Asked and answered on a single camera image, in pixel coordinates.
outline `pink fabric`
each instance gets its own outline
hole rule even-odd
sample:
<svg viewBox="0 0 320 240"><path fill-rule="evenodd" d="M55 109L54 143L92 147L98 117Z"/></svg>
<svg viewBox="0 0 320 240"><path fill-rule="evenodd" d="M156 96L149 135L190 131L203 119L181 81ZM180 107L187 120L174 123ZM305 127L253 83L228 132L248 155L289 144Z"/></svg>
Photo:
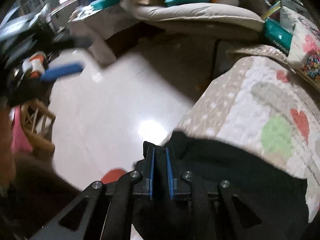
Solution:
<svg viewBox="0 0 320 240"><path fill-rule="evenodd" d="M21 119L21 107L16 106L14 109L11 151L13 154L31 153L32 146L29 143L28 138L26 137L26 135L22 130L20 119Z"/></svg>

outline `silver screw head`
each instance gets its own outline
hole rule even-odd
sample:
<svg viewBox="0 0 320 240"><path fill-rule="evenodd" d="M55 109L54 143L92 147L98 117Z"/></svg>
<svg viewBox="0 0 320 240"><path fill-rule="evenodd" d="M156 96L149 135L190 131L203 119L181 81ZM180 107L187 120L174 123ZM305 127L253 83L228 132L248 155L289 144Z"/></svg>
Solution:
<svg viewBox="0 0 320 240"><path fill-rule="evenodd" d="M140 172L139 171L131 171L130 172L130 176L133 178L139 177Z"/></svg>
<svg viewBox="0 0 320 240"><path fill-rule="evenodd" d="M185 178L190 178L190 177L192 177L192 171L185 171L184 173L183 173L183 177L185 177Z"/></svg>
<svg viewBox="0 0 320 240"><path fill-rule="evenodd" d="M97 189L97 188L101 188L102 186L102 182L101 181L95 181L94 183L92 183L92 187Z"/></svg>
<svg viewBox="0 0 320 240"><path fill-rule="evenodd" d="M230 187L230 181L228 180L223 180L220 182L221 187Z"/></svg>

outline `white tile floor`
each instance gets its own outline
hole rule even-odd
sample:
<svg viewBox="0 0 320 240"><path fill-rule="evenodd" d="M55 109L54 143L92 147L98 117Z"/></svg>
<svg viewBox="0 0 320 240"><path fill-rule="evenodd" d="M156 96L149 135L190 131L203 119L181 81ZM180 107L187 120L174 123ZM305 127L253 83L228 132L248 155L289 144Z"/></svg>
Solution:
<svg viewBox="0 0 320 240"><path fill-rule="evenodd" d="M213 40L147 41L100 68L84 50L70 50L51 67L80 61L81 75L58 80L49 109L57 173L80 189L113 168L132 169L142 143L159 144L199 98Z"/></svg>

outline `patterned bedspread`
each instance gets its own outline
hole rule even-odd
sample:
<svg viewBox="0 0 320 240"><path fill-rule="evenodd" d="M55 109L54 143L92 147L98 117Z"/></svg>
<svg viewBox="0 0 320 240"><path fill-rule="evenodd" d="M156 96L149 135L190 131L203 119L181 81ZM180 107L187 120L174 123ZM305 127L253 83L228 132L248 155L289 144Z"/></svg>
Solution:
<svg viewBox="0 0 320 240"><path fill-rule="evenodd" d="M244 148L307 178L311 221L320 203L319 102L319 92L275 61L243 57L210 84L177 130Z"/></svg>

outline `blue handle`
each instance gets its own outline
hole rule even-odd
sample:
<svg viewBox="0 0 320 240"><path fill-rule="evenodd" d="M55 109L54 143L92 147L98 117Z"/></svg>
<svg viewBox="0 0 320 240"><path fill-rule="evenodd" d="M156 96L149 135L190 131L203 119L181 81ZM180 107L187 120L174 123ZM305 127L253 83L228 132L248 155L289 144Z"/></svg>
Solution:
<svg viewBox="0 0 320 240"><path fill-rule="evenodd" d="M44 72L40 79L41 81L52 82L55 81L57 78L71 75L74 73L79 73L82 72L82 70L82 65L80 63L73 63L69 65L64 65L62 67L50 68Z"/></svg>

